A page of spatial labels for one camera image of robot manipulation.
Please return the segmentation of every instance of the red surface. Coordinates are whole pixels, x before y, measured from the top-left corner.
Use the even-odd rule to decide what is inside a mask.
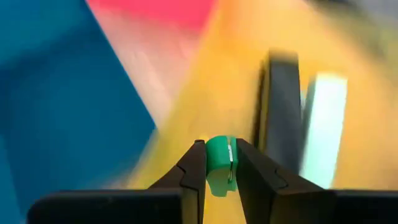
[[[132,16],[201,29],[214,0],[88,0],[91,7],[128,11]]]

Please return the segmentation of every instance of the green block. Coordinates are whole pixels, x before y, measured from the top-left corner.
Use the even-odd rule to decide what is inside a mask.
[[[225,197],[227,191],[236,190],[238,150],[236,138],[217,136],[206,143],[206,176],[211,194]]]

